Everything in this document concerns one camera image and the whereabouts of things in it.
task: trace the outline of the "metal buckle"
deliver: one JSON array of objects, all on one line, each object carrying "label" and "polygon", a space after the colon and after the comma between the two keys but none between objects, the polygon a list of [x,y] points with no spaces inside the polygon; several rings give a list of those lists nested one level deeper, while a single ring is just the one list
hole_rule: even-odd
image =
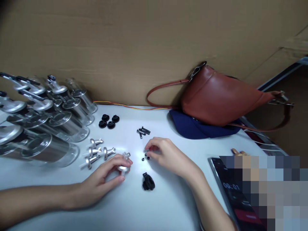
[{"label": "metal buckle", "polygon": [[189,77],[189,82],[192,80],[192,78],[201,70],[201,68],[206,64],[206,61],[204,61],[203,63],[201,63],[200,66],[195,67],[195,69],[192,71],[192,74]]}]

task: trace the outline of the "silver metal fitting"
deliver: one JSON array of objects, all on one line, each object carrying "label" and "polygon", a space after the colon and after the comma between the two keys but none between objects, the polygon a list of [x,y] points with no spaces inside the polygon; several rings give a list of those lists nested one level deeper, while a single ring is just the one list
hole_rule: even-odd
[{"label": "silver metal fitting", "polygon": [[102,144],[104,141],[100,138],[99,140],[90,139],[90,148],[96,148],[98,144]]},{"label": "silver metal fitting", "polygon": [[112,155],[112,154],[115,154],[115,153],[116,153],[115,150],[116,150],[115,148],[112,148],[112,149],[110,149],[110,150],[107,150],[107,148],[104,147],[104,148],[103,148],[104,160],[107,160],[108,156],[110,156],[110,155]]},{"label": "silver metal fitting", "polygon": [[102,152],[102,148],[99,147],[98,149],[92,149],[91,147],[89,147],[89,152],[83,154],[83,156],[88,156],[88,157],[93,157],[96,153]]},{"label": "silver metal fitting", "polygon": [[86,162],[83,163],[82,165],[80,165],[80,168],[83,169],[84,167],[87,166],[88,169],[91,169],[91,168],[92,168],[92,163],[93,163],[94,161],[98,160],[99,158],[100,158],[99,155],[96,155],[96,156],[94,156],[94,157],[92,157],[92,158],[86,157],[86,158],[85,158],[85,159],[86,159]]}]

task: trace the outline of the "white table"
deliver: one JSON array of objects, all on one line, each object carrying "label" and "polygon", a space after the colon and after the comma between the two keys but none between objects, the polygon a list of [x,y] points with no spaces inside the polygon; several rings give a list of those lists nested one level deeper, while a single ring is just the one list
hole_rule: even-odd
[{"label": "white table", "polygon": [[[118,115],[120,121],[112,130],[99,128],[103,114],[110,119]],[[101,147],[115,147],[118,153],[130,152],[134,164],[125,181],[107,194],[94,207],[79,211],[59,211],[44,214],[22,222],[11,230],[200,230],[199,216],[190,189],[186,182],[154,160],[142,161],[144,147],[153,136],[170,138],[204,172],[217,199],[226,205],[210,168],[208,158],[230,156],[231,148],[244,150],[251,155],[266,155],[243,131],[235,135],[203,140],[183,138],[175,129],[168,110],[143,111],[120,106],[99,106],[95,121],[89,126],[87,139],[77,143],[81,154],[86,153],[89,139],[102,138]],[[136,132],[144,126],[151,131],[140,139]],[[72,184],[86,179],[103,159],[93,164],[91,170],[80,170],[84,162],[81,156],[65,168],[36,167],[30,163],[12,159],[0,159],[0,190],[26,185]],[[143,176],[147,172],[155,182],[153,191],[142,188]]]}]

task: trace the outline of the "cardboard wall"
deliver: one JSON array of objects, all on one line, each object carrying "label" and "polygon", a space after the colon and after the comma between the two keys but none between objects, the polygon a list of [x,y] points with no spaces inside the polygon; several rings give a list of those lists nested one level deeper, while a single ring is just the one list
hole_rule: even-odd
[{"label": "cardboard wall", "polygon": [[[74,77],[95,100],[133,105],[202,60],[258,86],[304,55],[283,52],[280,61],[308,25],[307,9],[307,0],[11,1],[1,14],[0,71]],[[180,88],[151,99],[174,103]],[[22,97],[4,79],[0,90]]]}]

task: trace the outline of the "smartphone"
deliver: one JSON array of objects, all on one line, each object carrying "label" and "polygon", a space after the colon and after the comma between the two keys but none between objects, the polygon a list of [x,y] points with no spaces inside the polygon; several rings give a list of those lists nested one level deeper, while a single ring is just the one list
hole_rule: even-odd
[{"label": "smartphone", "polygon": [[259,217],[254,212],[242,189],[220,158],[209,158],[221,194],[226,203],[230,217],[237,229],[242,231],[266,231]]}]

